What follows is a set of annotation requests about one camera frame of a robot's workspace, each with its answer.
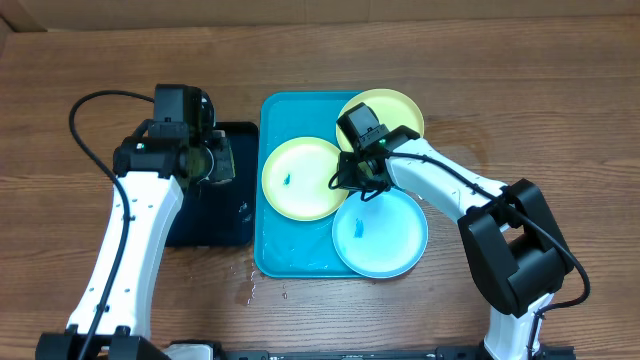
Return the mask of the yellow-green plate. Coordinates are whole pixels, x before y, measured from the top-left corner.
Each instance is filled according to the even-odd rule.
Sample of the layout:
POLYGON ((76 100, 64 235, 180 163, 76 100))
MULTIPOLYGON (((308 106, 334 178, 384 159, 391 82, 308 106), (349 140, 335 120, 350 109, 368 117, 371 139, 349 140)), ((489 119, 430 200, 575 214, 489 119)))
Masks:
POLYGON ((376 115, 380 124, 393 131, 399 126, 424 136, 424 118, 416 103, 407 95, 393 89, 371 89, 351 98, 342 108, 339 115, 347 110, 364 103, 376 115))
POLYGON ((334 213, 349 192, 332 190, 340 150, 317 137, 298 137, 273 150, 263 166, 261 186, 269 205, 296 221, 315 221, 334 213))

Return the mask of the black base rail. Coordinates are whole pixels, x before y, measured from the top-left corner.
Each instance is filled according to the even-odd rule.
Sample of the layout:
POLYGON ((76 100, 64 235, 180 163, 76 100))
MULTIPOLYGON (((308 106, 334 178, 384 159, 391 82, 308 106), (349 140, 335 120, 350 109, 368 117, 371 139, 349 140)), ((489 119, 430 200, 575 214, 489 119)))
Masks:
POLYGON ((225 351, 227 360, 482 360, 490 359, 481 346, 439 346, 424 351, 288 352, 225 351))

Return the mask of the green and tan sponge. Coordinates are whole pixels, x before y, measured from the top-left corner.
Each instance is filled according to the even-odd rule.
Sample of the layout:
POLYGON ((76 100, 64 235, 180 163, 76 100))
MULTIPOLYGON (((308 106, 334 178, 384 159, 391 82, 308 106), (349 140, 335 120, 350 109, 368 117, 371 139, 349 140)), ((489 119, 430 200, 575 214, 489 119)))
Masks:
POLYGON ((213 132, 211 151, 214 169, 210 180, 213 183, 229 182, 235 177, 235 164, 230 139, 223 130, 213 132))

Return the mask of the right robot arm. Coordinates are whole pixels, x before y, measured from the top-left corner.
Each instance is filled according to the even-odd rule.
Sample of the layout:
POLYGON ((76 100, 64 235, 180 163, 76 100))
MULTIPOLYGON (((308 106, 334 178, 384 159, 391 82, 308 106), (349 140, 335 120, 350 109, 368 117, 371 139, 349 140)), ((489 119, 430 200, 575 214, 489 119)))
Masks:
POLYGON ((337 126, 350 144, 330 187, 357 190, 364 201, 397 187, 457 224, 473 281, 491 306, 479 352, 491 359, 549 359, 539 342, 553 295, 577 266, 540 189, 477 175, 436 151, 418 132, 389 130, 359 103, 337 126))

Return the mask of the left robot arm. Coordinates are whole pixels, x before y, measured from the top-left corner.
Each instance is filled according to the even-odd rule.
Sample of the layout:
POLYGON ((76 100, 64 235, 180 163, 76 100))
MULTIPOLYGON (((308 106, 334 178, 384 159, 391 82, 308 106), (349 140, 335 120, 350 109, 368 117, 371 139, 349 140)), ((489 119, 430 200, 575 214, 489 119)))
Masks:
POLYGON ((231 181, 231 145, 216 127, 202 89, 159 84, 153 116, 126 137, 107 167, 90 159, 114 187, 107 229, 89 283, 66 328, 44 333, 38 359, 208 359, 220 347, 178 341, 161 350, 151 341, 151 305, 166 240, 192 185, 231 181))

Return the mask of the teal plastic serving tray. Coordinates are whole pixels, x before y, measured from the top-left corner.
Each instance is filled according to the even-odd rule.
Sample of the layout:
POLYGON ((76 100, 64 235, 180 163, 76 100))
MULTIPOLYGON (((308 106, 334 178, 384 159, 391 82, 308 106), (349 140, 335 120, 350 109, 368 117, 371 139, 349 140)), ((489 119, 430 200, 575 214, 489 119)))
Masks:
MULTIPOLYGON (((282 143, 318 137, 337 143, 336 120, 355 91, 278 92, 262 105, 258 170, 282 143)), ((254 260, 272 278, 357 278, 333 245, 333 215, 316 221, 295 221, 279 214, 256 185, 254 260)))

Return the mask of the light blue plate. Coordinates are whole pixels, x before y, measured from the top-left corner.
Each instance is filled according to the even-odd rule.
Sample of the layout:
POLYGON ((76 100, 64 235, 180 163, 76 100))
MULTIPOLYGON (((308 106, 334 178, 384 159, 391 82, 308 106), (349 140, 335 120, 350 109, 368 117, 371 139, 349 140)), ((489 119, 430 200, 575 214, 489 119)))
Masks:
POLYGON ((392 189, 368 202, 353 194, 334 217, 332 240, 339 258, 357 274, 394 278, 422 258, 428 223, 418 203, 401 190, 392 189))

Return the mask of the black plastic tray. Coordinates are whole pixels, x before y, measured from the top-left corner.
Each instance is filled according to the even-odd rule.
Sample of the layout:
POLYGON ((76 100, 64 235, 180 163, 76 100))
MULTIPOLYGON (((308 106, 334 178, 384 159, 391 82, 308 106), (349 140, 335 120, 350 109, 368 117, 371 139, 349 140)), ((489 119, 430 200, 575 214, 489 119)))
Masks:
POLYGON ((254 238, 259 130, 251 122, 220 123, 218 128, 230 139, 235 177, 188 188, 168 247, 242 247, 254 238))

